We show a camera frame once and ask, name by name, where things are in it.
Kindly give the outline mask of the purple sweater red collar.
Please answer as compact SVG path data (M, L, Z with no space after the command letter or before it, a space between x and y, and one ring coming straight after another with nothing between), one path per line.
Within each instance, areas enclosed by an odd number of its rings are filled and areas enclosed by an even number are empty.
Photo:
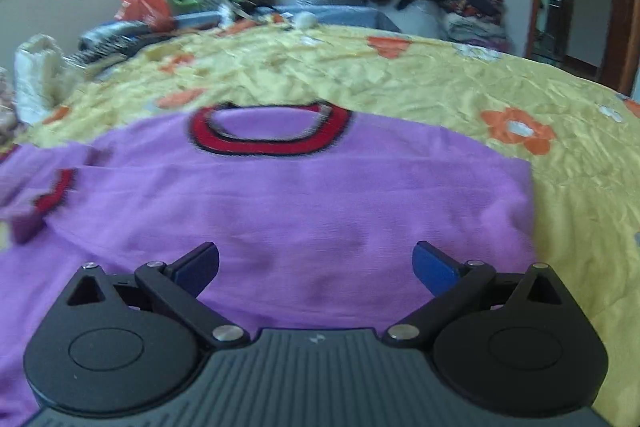
M1 158L1 421L35 412L23 353L87 262L129 273L214 243L203 301L249 331L385 329L428 299L411 253L522 272L532 169L442 127L326 102L221 105Z

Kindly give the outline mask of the yellow floral bed quilt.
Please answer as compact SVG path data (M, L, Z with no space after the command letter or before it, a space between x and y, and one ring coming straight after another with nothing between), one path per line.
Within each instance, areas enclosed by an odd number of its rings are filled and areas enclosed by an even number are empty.
M160 104L310 102L434 124L529 161L536 251L604 341L596 408L639 421L639 107L614 91L478 46L282 23L190 32L149 46L102 82L81 84L51 124L18 141L86 142Z

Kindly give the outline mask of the white quilted jacket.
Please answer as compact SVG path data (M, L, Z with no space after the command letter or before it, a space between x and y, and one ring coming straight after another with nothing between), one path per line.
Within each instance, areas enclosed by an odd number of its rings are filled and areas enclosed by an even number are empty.
M21 44L14 57L14 101L24 124L38 124L62 104L78 83L76 70L65 60L56 41L35 35Z

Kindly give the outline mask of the leopard print garment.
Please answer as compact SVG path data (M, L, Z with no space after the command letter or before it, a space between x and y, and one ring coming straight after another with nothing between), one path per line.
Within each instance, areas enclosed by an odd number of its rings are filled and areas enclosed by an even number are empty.
M96 26L79 37L77 50L67 55L66 60L86 66L112 55L130 58L142 48L145 38L150 35L151 28L142 22L115 22Z

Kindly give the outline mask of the orange plastic bag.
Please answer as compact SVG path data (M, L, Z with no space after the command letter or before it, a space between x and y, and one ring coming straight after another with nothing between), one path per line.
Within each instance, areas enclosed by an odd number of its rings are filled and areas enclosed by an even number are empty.
M120 0L114 19L145 23L154 32L170 31L176 26L167 0Z

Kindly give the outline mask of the blue quilted blanket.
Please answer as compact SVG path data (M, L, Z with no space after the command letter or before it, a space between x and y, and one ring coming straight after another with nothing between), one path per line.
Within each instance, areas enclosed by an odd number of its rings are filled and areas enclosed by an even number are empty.
M308 11L327 25L363 27L377 30L400 32L400 28L383 12L368 6L349 5L278 5L276 10L284 14L296 15ZM176 27L187 28L219 23L221 16L216 11L206 11L178 15L175 17Z

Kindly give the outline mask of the white fluffy ball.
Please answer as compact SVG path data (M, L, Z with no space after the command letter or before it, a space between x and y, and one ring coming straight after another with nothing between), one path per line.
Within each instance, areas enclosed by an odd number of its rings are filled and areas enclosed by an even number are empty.
M300 31L306 31L319 25L318 17L309 11L296 13L292 17L292 26Z

